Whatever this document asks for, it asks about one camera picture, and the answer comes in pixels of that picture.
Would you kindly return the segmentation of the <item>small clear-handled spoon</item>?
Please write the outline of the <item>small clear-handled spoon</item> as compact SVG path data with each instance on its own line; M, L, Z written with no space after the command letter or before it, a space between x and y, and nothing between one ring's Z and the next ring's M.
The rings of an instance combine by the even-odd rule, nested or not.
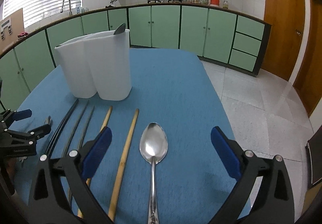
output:
M48 124L48 125L52 125L52 123L53 123L53 121L52 121L52 118L51 118L51 116L48 116L46 119L45 119L45 122L44 122L44 124Z

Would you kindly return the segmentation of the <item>thin metal chopstick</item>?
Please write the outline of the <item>thin metal chopstick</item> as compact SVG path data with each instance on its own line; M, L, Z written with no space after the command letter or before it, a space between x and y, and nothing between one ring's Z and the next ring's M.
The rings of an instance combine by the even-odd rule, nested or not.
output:
M84 106L84 108L82 109L81 113L79 114L79 116L78 116L78 118L77 118L77 120L76 120L76 122L75 122L75 124L74 124L74 126L73 126L73 128L72 128L72 130L71 130L71 133L70 133L70 135L69 135L69 137L68 137L68 139L67 139L67 142L66 142L66 144L65 144L65 146L64 146L64 150L63 150L63 152L62 152L62 157L66 156L66 154L67 154L67 152L68 152L68 150L69 150L69 147L70 147L71 141L72 141L72 139L73 139L73 137L74 137L74 135L75 135L75 132L76 132L77 127L78 127L78 125L79 125L79 123L80 123L80 120L82 119L83 114L84 114L84 112L86 111L86 108L88 107L88 104L89 104L89 101L87 101L87 102L86 102L86 105L85 105L85 106Z
M87 118L87 120L85 122L84 128L82 130L81 138L79 139L79 143L77 145L78 150L80 150L81 147L83 146L84 138L85 138L89 123L91 121L92 115L94 113L94 110L95 110L95 106L93 106L93 108L92 108L92 110L90 112L90 115L88 116L88 118ZM68 188L68 203L69 203L70 206L72 205L72 197L73 197L73 195L71 193L71 190L70 190L70 188Z

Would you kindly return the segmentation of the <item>bamboo chopstick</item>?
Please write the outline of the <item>bamboo chopstick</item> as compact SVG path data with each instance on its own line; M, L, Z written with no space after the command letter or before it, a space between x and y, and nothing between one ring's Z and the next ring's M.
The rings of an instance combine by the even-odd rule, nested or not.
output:
M103 130L103 128L107 126L108 121L109 121L110 116L111 116L111 113L112 113L112 106L110 106L110 107L109 107L109 109L108 109L108 111L107 111L107 113L106 113L106 116L105 116L105 118L104 118L103 124L102 124L102 126L101 126L101 128L100 128L100 131L102 131L102 130ZM86 180L86 184L87 184L87 186L90 186L90 183L91 183L91 178L88 178L88 179ZM80 209L78 209L78 211L77 211L77 216L78 216L78 217L80 217L80 218L83 218L83 214L82 214L82 212L81 212L81 210L80 210Z
M118 197L120 194L123 174L124 174L124 170L126 167L126 161L128 158L128 153L129 153L129 149L130 149L130 145L131 145L131 141L132 141L132 137L133 137L133 133L135 130L138 116L139 116L139 109L137 108L135 110L129 131L128 131L128 135L127 135L124 147L123 147L123 151L122 151L121 158L120 158L120 163L118 165L117 174L116 174L116 178L115 178L115 182L114 182L114 187L112 190L110 206L109 206L109 210L108 210L108 214L107 214L108 217L112 221L115 221Z

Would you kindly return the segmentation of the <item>large steel spoon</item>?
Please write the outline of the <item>large steel spoon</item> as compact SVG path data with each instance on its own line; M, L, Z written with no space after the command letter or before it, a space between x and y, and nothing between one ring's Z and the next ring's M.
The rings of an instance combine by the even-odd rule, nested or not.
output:
M144 129L139 150L141 156L151 165L150 197L147 223L159 223L157 207L156 165L160 163L168 152L168 139L163 128L152 122Z

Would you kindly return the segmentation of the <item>small steel spoon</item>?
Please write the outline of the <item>small steel spoon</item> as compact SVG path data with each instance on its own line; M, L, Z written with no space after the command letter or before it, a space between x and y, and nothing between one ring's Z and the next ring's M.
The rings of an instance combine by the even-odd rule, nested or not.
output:
M126 30L126 24L125 23L122 23L121 25L119 25L115 31L114 31L114 35L118 35L118 34L122 34L124 33Z

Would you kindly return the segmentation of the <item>black chopstick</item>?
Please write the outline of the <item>black chopstick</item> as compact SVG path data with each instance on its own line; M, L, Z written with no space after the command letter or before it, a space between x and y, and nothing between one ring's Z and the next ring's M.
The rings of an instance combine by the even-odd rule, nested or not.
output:
M73 105L70 107L70 109L68 110L68 112L65 114L65 116L63 117L63 119L61 120L60 124L58 125L57 129L55 130L53 136L50 139L50 142L46 148L45 151L45 155L50 158L52 156L52 153L54 151L54 148L57 144L57 141L67 123L67 121L69 120L69 118L71 117L71 115L73 114L73 111L75 110L75 108L77 107L79 103L79 99L76 99L75 102L73 103Z

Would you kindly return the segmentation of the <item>green lower kitchen cabinets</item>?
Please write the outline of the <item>green lower kitchen cabinets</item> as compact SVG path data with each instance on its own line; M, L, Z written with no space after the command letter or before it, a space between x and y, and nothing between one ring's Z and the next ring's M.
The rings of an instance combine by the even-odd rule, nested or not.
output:
M257 76L271 25L239 12L183 3L141 4L89 11L15 38L1 50L1 110L17 109L58 64L54 49L78 36L125 23L130 45L180 49L201 60Z

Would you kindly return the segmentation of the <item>dark board at right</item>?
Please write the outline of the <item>dark board at right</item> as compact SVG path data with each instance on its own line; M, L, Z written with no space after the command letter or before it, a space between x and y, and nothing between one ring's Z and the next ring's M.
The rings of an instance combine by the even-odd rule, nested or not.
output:
M322 137L321 127L306 144L310 176L308 187L312 188L321 182Z

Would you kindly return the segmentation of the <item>cardboard box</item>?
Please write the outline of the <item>cardboard box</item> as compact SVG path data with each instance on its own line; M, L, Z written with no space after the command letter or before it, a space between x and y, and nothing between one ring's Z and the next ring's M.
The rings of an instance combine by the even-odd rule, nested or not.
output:
M0 50L4 52L18 40L18 35L25 31L23 8L1 20Z

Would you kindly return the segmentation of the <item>white plastic utensil holder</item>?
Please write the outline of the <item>white plastic utensil holder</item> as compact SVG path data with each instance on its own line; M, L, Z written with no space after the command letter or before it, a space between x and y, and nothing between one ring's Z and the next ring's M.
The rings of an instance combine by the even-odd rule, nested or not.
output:
M79 36L55 47L69 89L76 98L98 94L121 101L131 89L129 35L105 31Z

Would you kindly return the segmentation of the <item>blue table cloth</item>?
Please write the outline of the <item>blue table cloth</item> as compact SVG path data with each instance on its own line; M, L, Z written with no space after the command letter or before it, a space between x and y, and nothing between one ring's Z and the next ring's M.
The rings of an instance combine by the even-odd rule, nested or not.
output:
M60 158L80 112L89 122L86 141L98 134L108 109L112 141L90 189L103 210L111 201L118 165L128 131L137 116L121 182L116 223L146 223L151 166L139 151L141 135L158 123L168 139L168 152L156 165L158 216L161 223L209 223L232 191L231 178L211 143L218 126L228 138L234 134L220 97L192 53L180 50L131 49L132 89L122 101L95 95L79 100L52 156Z

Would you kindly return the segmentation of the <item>steel sink faucet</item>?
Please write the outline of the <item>steel sink faucet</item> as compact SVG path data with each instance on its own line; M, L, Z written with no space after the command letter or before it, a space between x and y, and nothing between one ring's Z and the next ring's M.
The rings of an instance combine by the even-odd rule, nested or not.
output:
M62 1L60 13L63 13L65 8L68 8L68 16L72 16L73 13L72 13L72 9L71 9L71 0L63 0Z

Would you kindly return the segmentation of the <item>brown wooden door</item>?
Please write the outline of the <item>brown wooden door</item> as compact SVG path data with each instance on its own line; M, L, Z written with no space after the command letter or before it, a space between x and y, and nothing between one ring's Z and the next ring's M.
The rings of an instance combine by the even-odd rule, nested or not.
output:
M287 81L302 43L305 0L265 0L264 21L271 32L261 68Z

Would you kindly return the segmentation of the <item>glass jar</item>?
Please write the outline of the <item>glass jar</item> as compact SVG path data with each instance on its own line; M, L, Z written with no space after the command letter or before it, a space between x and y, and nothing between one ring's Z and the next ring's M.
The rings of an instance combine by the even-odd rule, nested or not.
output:
M228 9L229 8L229 3L228 1L223 1L223 9Z

